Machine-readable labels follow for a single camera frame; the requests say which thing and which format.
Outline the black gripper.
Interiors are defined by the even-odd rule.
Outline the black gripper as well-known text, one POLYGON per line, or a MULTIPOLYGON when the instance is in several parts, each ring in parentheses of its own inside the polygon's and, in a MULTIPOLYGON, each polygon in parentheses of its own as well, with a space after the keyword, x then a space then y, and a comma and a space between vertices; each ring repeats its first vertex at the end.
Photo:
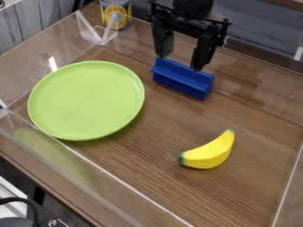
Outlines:
POLYGON ((215 46, 225 46, 231 20, 214 10, 215 0, 150 0, 151 31, 157 55, 166 58, 173 53, 174 32, 198 37, 211 27, 218 29, 214 38, 202 35, 194 49, 191 68, 202 71, 214 56, 215 46))

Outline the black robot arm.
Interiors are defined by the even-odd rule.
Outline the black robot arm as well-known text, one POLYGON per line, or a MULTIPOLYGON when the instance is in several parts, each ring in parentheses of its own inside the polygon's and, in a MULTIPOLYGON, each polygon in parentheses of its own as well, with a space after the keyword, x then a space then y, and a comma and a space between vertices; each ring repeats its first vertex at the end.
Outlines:
POLYGON ((226 44, 231 20, 214 12, 214 0, 150 0, 151 33, 159 58, 174 51, 174 33, 197 39, 191 69, 201 71, 210 64, 218 47, 226 44))

